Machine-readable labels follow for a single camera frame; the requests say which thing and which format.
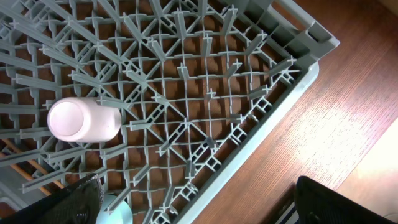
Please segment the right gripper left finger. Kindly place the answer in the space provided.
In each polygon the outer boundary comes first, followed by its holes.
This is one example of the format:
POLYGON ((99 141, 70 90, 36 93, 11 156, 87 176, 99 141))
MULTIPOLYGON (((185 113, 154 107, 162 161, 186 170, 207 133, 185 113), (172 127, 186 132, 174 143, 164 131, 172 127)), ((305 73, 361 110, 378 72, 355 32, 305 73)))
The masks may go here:
POLYGON ((90 174, 2 219, 1 224, 95 224, 103 202, 100 177, 90 174))

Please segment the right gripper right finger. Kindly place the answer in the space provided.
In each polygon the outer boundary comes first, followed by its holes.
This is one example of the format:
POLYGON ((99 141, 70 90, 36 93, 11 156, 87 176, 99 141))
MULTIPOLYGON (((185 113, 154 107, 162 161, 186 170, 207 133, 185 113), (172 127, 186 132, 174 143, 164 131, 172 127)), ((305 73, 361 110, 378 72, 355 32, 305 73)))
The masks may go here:
POLYGON ((294 203, 300 224, 394 224, 303 175, 295 186, 294 203))

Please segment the blue cup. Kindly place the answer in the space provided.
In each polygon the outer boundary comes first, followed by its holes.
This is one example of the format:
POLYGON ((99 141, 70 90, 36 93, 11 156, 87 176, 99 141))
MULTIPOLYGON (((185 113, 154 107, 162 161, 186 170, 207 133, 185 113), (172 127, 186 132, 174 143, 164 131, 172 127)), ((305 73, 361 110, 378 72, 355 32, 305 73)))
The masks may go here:
POLYGON ((132 224, 133 215, 129 205, 122 201, 114 212, 106 211, 110 203, 116 198, 114 195, 105 195, 100 212, 96 219, 96 224, 132 224))

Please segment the pink cup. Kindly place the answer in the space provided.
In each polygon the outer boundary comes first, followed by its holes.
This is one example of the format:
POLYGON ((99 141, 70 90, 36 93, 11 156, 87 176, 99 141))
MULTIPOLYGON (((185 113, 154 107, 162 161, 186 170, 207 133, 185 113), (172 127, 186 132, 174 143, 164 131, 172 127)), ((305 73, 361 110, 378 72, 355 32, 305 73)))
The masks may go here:
POLYGON ((47 126, 65 142, 106 142, 121 129, 121 113, 117 108, 101 106, 96 98, 68 97, 50 108, 47 126))

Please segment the grey dishwasher rack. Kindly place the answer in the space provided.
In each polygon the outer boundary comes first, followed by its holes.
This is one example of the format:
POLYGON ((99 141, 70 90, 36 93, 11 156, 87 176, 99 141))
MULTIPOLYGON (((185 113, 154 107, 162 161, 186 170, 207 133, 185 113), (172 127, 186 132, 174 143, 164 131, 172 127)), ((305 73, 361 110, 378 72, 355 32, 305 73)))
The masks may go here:
POLYGON ((338 45, 294 1, 2 1, 1 216, 95 173, 107 212, 191 223, 338 45), (68 97, 117 108, 118 134, 57 139, 68 97))

